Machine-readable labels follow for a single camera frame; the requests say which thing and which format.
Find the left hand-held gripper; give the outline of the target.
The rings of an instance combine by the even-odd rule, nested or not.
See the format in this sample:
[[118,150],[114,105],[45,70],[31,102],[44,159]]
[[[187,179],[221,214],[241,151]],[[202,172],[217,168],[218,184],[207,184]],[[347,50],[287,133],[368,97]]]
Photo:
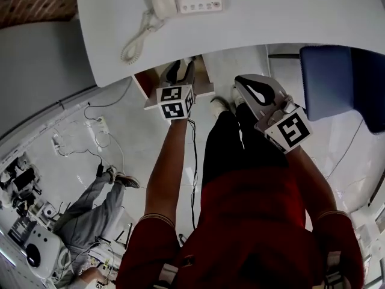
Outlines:
[[156,99],[165,120],[187,119],[195,101],[195,64],[190,61],[184,77],[177,79],[181,61],[171,63],[159,77]]

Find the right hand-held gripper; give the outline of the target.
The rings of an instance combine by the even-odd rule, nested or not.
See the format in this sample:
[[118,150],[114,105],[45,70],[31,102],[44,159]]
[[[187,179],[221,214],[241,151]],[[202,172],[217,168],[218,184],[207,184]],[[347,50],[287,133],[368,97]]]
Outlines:
[[254,129],[284,154],[313,134],[304,109],[275,79],[257,74],[238,75],[235,87],[257,120]]

